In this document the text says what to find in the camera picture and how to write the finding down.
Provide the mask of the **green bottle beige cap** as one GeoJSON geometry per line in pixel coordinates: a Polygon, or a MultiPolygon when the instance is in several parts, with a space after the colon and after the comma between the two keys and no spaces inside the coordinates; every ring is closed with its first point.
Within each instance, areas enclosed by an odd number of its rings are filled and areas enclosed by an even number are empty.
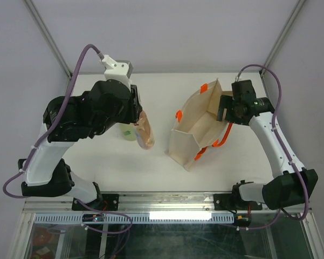
{"type": "Polygon", "coordinates": [[[119,124],[122,136],[127,141],[135,141],[136,136],[131,124],[119,124]]]}

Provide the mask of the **beige canvas bag orange handles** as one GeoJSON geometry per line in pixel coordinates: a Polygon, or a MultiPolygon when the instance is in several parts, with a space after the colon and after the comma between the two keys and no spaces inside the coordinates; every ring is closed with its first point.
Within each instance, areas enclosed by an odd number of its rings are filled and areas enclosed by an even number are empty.
{"type": "Polygon", "coordinates": [[[219,102],[224,91],[218,79],[203,84],[175,114],[167,154],[189,171],[209,147],[220,147],[228,138],[231,126],[218,121],[219,102]]]}

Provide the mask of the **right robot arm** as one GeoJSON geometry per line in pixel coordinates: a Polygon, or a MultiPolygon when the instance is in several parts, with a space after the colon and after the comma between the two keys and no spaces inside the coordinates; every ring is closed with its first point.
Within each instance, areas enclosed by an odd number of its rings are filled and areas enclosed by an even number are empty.
{"type": "Polygon", "coordinates": [[[242,209],[249,202],[269,209],[283,209],[306,202],[318,181],[314,169],[306,169],[282,133],[275,109],[267,97],[258,98],[250,80],[232,83],[232,95],[221,95],[218,121],[250,127],[268,158],[273,179],[269,183],[242,180],[232,187],[229,204],[242,209]]]}

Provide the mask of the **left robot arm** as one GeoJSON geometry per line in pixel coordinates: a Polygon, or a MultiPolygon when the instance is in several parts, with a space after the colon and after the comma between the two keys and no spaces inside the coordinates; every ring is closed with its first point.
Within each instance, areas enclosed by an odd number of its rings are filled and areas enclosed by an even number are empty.
{"type": "Polygon", "coordinates": [[[21,184],[25,197],[68,195],[89,209],[98,209],[102,195],[97,183],[77,176],[65,162],[66,151],[81,139],[104,134],[113,125],[138,121],[142,106],[136,85],[127,87],[109,79],[97,81],[91,90],[70,97],[61,110],[64,97],[51,100],[43,114],[42,135],[19,168],[26,174],[21,184]]]}

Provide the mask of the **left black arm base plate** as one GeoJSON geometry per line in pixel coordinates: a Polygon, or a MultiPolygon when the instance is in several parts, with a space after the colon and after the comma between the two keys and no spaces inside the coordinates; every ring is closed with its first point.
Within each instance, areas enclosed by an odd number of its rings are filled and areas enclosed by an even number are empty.
{"type": "Polygon", "coordinates": [[[102,193],[102,198],[99,200],[86,203],[91,209],[87,209],[77,199],[73,199],[71,209],[73,211],[84,211],[84,210],[100,210],[100,211],[117,211],[119,205],[119,194],[114,193],[102,193]]]}

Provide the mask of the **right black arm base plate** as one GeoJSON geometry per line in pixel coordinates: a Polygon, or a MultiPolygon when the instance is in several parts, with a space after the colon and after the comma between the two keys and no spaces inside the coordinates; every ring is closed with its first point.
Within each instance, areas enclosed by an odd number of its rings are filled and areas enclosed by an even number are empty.
{"type": "Polygon", "coordinates": [[[215,210],[227,210],[236,212],[237,210],[262,210],[262,205],[254,201],[243,201],[235,198],[231,193],[217,193],[213,195],[215,210]]]}

